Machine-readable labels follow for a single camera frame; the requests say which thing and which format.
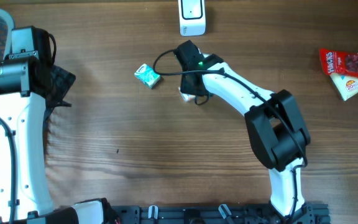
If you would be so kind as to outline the teal tissue pack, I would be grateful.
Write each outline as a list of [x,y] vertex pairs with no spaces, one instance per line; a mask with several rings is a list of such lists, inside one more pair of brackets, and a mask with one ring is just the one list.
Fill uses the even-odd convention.
[[153,68],[146,63],[142,64],[135,71],[134,76],[150,89],[152,89],[161,80],[161,76],[156,74]]

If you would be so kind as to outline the orange tissue pack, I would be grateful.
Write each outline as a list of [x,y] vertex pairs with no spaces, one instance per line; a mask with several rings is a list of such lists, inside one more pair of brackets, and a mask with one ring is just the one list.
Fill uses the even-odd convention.
[[195,100],[195,95],[190,95],[190,94],[187,94],[187,93],[182,93],[181,92],[181,88],[178,88],[179,89],[179,93],[180,93],[180,96],[182,97],[183,101],[184,102],[191,102],[191,101],[194,101]]

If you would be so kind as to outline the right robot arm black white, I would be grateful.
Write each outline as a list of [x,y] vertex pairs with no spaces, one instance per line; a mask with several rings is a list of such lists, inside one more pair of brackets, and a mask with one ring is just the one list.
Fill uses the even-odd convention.
[[182,93],[216,95],[243,114],[251,149],[269,172],[270,204],[281,217],[294,219],[305,202],[300,171],[308,163],[306,147],[311,137],[293,95],[247,81],[221,57],[202,54],[190,40],[173,54],[182,68]]

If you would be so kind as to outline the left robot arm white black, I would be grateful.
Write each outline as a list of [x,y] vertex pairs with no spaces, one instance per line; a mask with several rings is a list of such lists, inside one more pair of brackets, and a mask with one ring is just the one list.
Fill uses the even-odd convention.
[[64,100],[74,74],[55,65],[52,34],[13,29],[0,61],[0,223],[120,223],[105,198],[55,208],[45,175],[47,119]]

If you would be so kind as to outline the red snack packet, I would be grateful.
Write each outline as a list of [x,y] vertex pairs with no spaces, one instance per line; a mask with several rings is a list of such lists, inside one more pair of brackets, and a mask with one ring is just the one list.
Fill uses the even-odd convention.
[[358,78],[358,54],[319,49],[319,58],[326,75],[337,73]]

